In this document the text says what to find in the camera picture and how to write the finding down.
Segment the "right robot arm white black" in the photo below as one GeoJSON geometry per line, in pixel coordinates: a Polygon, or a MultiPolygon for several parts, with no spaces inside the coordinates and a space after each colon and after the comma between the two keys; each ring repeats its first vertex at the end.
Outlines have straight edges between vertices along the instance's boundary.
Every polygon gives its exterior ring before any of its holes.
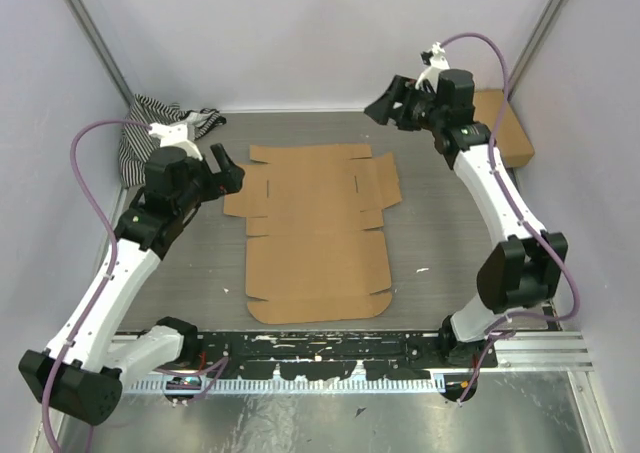
{"type": "Polygon", "coordinates": [[[443,320],[437,348],[451,367],[471,360],[490,326],[552,300],[568,242],[530,212],[491,145],[489,127],[475,120],[475,84],[470,72],[448,69],[435,85],[396,75],[364,112],[380,125],[427,130],[436,151],[471,193],[493,249],[476,275],[475,296],[443,320]]]}

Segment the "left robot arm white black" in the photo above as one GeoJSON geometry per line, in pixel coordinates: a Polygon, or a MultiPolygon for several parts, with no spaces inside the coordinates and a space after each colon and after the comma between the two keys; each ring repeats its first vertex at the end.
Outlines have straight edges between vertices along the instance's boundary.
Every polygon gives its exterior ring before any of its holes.
{"type": "Polygon", "coordinates": [[[177,146],[155,150],[115,228],[115,244],[66,325],[43,351],[28,350],[18,369],[36,400],[91,426],[114,412],[125,387],[153,370],[187,370],[202,357],[195,325],[165,317],[123,352],[109,350],[133,299],[200,206],[241,190],[245,172],[221,144],[211,171],[177,146]]]}

